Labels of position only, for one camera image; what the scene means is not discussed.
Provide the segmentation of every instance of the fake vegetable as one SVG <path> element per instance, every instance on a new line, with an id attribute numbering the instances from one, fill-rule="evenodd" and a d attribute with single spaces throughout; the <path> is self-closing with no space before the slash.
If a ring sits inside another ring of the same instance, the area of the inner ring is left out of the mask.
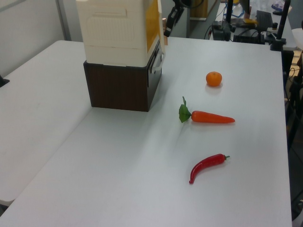
<path id="1" fill-rule="evenodd" d="M 219 72 L 210 72 L 206 75 L 207 84 L 211 87 L 217 87 L 221 84 L 222 75 Z"/>
<path id="2" fill-rule="evenodd" d="M 235 119 L 231 117 L 224 117 L 216 115 L 213 113 L 207 113 L 203 111 L 193 111 L 190 113 L 186 106 L 185 98 L 183 97 L 183 103 L 179 108 L 179 119 L 183 123 L 187 121 L 190 117 L 194 122 L 204 122 L 204 123 L 232 123 Z"/>
<path id="3" fill-rule="evenodd" d="M 202 160 L 197 165 L 195 165 L 195 167 L 191 171 L 189 183 L 193 184 L 197 174 L 202 170 L 204 170 L 205 168 L 222 164 L 227 158 L 229 158 L 229 156 L 225 156 L 223 154 L 217 154 Z"/>

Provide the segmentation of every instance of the green leaf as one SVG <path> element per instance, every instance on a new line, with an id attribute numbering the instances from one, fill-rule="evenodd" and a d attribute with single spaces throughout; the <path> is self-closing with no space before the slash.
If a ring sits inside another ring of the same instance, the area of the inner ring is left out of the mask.
<path id="1" fill-rule="evenodd" d="M 188 108 L 186 107 L 186 101 L 184 97 L 183 97 L 183 102 L 184 104 L 181 104 L 179 108 L 179 119 L 182 123 L 187 121 L 191 116 L 190 111 L 188 111 Z"/>
<path id="2" fill-rule="evenodd" d="M 182 98 L 183 98 L 184 106 L 186 106 L 186 101 L 185 101 L 184 96 L 182 96 Z"/>

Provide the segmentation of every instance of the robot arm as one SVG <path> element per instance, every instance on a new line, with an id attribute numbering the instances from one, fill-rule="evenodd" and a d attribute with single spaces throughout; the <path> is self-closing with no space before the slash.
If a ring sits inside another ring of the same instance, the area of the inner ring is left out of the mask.
<path id="1" fill-rule="evenodd" d="M 180 17 L 182 16 L 184 8 L 193 9 L 201 6 L 204 2 L 204 0 L 201 0 L 198 5 L 192 7 L 192 0 L 173 0 L 173 1 L 175 3 L 175 6 L 172 8 L 166 20 L 166 30 L 164 32 L 164 35 L 167 37 L 170 36 L 173 27 L 175 26 L 176 23 L 178 23 Z"/>

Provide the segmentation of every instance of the wooden box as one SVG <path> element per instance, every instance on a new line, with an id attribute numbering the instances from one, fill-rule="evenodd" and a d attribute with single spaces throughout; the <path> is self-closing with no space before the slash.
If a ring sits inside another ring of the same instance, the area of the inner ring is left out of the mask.
<path id="1" fill-rule="evenodd" d="M 148 112 L 156 92 L 162 62 L 160 43 L 146 67 L 121 67 L 84 62 L 92 107 Z"/>

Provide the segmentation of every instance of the carrot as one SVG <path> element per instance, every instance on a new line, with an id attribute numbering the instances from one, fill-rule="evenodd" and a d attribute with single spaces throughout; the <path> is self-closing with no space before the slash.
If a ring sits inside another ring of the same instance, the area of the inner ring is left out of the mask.
<path id="1" fill-rule="evenodd" d="M 190 113 L 186 106 L 185 98 L 183 97 L 183 102 L 179 108 L 179 119 L 183 123 L 187 121 L 190 117 L 194 122 L 205 122 L 205 123 L 233 123 L 235 120 L 231 117 L 224 117 L 216 115 L 213 113 L 207 113 L 203 111 L 193 111 Z"/>

